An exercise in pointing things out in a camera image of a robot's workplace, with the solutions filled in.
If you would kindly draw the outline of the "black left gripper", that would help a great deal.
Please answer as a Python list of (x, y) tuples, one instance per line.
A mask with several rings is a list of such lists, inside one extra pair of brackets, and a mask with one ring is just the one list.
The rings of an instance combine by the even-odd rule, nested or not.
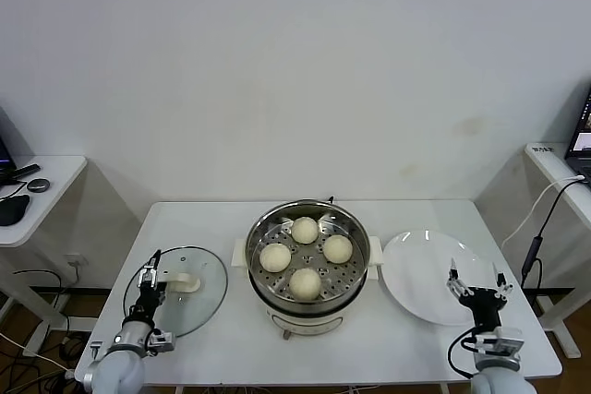
[(137, 318), (153, 318), (165, 298), (168, 276), (165, 273), (157, 274), (161, 255), (162, 250), (158, 249), (140, 270), (139, 297), (136, 300)]

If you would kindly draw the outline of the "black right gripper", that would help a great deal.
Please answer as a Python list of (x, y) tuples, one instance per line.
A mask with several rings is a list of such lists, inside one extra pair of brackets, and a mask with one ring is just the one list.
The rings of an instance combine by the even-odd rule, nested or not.
[(504, 272), (492, 263), (497, 290), (468, 287), (460, 278), (456, 262), (451, 259), (447, 287), (459, 298), (459, 303), (468, 308), (475, 322), (476, 329), (495, 329), (501, 326), (500, 311), (506, 305), (506, 297), (513, 290), (513, 284), (507, 281)]

